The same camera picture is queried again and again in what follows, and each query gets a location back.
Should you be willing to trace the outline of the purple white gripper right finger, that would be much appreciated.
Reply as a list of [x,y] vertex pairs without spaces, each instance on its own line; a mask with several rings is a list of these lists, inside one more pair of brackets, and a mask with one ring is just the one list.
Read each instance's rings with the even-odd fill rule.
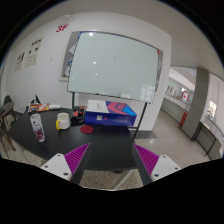
[[154,182],[181,170],[167,155],[159,156],[137,144],[133,144],[133,158],[143,182]]

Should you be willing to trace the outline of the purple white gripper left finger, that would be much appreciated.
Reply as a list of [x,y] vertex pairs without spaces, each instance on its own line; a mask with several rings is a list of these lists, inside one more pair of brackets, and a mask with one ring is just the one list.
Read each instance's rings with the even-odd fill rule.
[[90,144],[86,143],[66,154],[57,153],[42,165],[41,169],[70,181],[72,176],[78,170],[89,146]]

